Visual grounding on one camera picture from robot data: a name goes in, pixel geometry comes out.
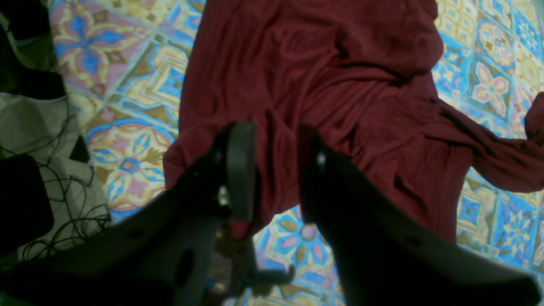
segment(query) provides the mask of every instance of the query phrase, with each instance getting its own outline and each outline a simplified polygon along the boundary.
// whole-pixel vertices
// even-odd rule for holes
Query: patterned tile floor
[[[117,221],[164,187],[162,154],[176,137],[179,96],[204,0],[56,0],[54,43],[96,172]],[[523,117],[544,90],[542,24],[528,0],[440,0],[441,98],[497,135],[523,138]],[[470,171],[458,241],[532,271],[544,284],[542,192],[501,191]],[[255,236],[262,267],[297,267],[267,297],[229,305],[342,305],[330,248],[294,208]]]

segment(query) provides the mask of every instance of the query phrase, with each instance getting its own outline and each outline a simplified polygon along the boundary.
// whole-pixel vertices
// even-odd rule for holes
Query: black object
[[[310,127],[299,128],[298,140],[302,212],[331,245],[347,305],[538,304],[529,274],[465,252],[406,217]]]
[[[0,255],[47,234],[54,218],[36,161],[17,155],[0,161]]]
[[[89,152],[87,152],[85,141],[81,135],[77,137],[76,145],[73,147],[72,153],[70,154],[70,159],[81,163],[88,163],[91,159]]]
[[[83,246],[0,273],[3,290],[38,305],[198,305],[215,233],[233,216],[252,216],[254,137],[249,123],[222,130],[173,190]],[[348,305],[538,303],[530,276],[465,253],[407,218],[310,128],[298,139],[305,221],[331,245]],[[353,246],[344,238],[354,232],[372,235]],[[290,276],[280,274],[272,278]],[[62,295],[50,294],[59,287]]]
[[[3,290],[37,305],[199,305],[217,231],[252,218],[255,131],[222,130],[174,189],[82,246],[0,274]]]
[[[2,0],[0,13],[8,20],[15,41],[24,41],[51,30],[47,8],[40,0]]]
[[[10,95],[24,96],[37,102],[56,102],[66,98],[60,74],[26,67],[21,67],[21,73],[17,88],[8,91]]]

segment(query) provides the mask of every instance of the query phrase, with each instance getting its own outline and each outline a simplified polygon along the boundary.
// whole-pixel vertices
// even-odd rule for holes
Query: hole
[[[419,247],[420,245],[423,244],[423,242],[420,239],[412,237],[412,236],[406,237],[406,240],[408,240],[408,242],[410,242],[411,244],[413,244],[416,247]]]
[[[193,265],[195,263],[195,254],[193,250],[186,250],[180,257],[180,261],[176,267],[176,286],[181,287],[185,285],[189,276],[193,271]]]
[[[128,234],[128,238],[130,239],[138,239],[144,235],[144,231],[141,229],[135,229]]]

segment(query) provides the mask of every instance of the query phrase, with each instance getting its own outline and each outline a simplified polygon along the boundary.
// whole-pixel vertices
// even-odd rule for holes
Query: maroon fabric
[[[208,0],[183,86],[180,135],[164,155],[167,188],[222,127],[251,120],[263,198],[255,227],[231,224],[236,237],[299,203],[301,123],[450,241],[470,166],[499,188],[541,190],[544,94],[526,117],[528,141],[498,138],[439,100],[430,73],[443,51],[436,16],[433,0]]]

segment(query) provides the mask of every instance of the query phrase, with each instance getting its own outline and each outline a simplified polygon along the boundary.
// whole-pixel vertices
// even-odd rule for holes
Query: colorful tile
[[[447,93],[443,93],[443,92],[438,92],[438,97],[440,98],[440,100],[446,102],[447,104],[453,106],[455,109],[457,109],[458,111],[461,110],[461,105],[464,103],[464,99],[454,99],[454,98],[451,98],[448,96]]]
[[[544,296],[544,276],[540,273],[538,275],[538,284],[540,286],[540,295]],[[540,300],[540,303],[538,303],[539,306],[544,306],[544,299]]]
[[[69,84],[65,88],[68,97],[70,97],[70,105],[77,114],[81,133],[85,134],[89,128],[89,123],[102,110],[105,103],[93,93],[82,91],[81,88]]]
[[[432,69],[439,93],[459,100],[467,93],[473,52],[453,38],[442,34],[444,55]]]
[[[474,169],[473,167],[471,167],[469,170],[468,170],[468,173],[467,173],[467,178],[470,178],[480,184],[486,184],[486,185],[489,185],[491,186],[491,183],[489,183],[488,181],[486,181],[484,179],[484,177],[479,174],[476,169]]]
[[[497,189],[467,177],[457,208],[458,244],[476,253],[490,250]]]
[[[538,24],[535,26],[520,12],[514,12],[514,29],[516,36],[525,48],[536,58],[542,59],[542,41]]]
[[[156,34],[134,66],[120,78],[108,102],[177,133],[187,49]]]
[[[474,45],[478,7],[466,0],[439,0],[435,25],[442,34],[468,48]]]
[[[62,3],[52,13],[53,41],[67,84],[103,97],[151,30],[93,3]]]
[[[165,128],[107,106],[84,135],[115,222],[164,190],[162,156],[174,142]]]
[[[536,241],[539,211],[524,199],[499,192],[491,237],[491,255],[509,265],[528,269]]]
[[[474,103],[467,103],[461,107],[461,112],[471,118],[474,122],[487,127],[491,132],[499,137],[509,138],[512,129],[504,119],[481,109]]]
[[[544,274],[544,220],[537,221],[537,234],[533,251],[533,270]]]
[[[516,43],[516,82],[532,95],[544,90],[544,66],[542,61],[529,52],[520,42]]]
[[[512,28],[512,7],[508,0],[481,0],[482,11],[506,30]]]
[[[330,291],[339,284],[332,250],[315,225],[304,224],[300,206],[276,215],[254,237],[254,244],[259,267],[286,270],[293,265],[300,285]]]
[[[204,0],[177,2],[170,12],[170,16],[160,26],[161,33],[174,38],[181,45],[191,50],[202,19],[204,6]]]
[[[134,19],[148,27],[158,27],[168,16],[175,0],[95,0],[110,11]]]
[[[470,104],[507,122],[511,106],[511,77],[483,58],[476,57],[469,81]]]
[[[531,0],[512,0],[512,4],[534,28],[538,28],[539,16]]]
[[[516,196],[522,198],[524,201],[529,203],[532,207],[540,209],[540,210],[544,210],[544,203],[542,203],[542,197],[544,195],[544,191],[537,191],[537,192],[531,192],[531,193],[512,192],[512,194],[515,194]]]
[[[480,15],[476,53],[489,58],[500,69],[510,73],[514,68],[514,39],[495,20]]]
[[[514,86],[514,107],[512,108],[511,127],[513,137],[526,139],[525,134],[525,115],[533,103],[532,95],[525,87],[516,83]]]

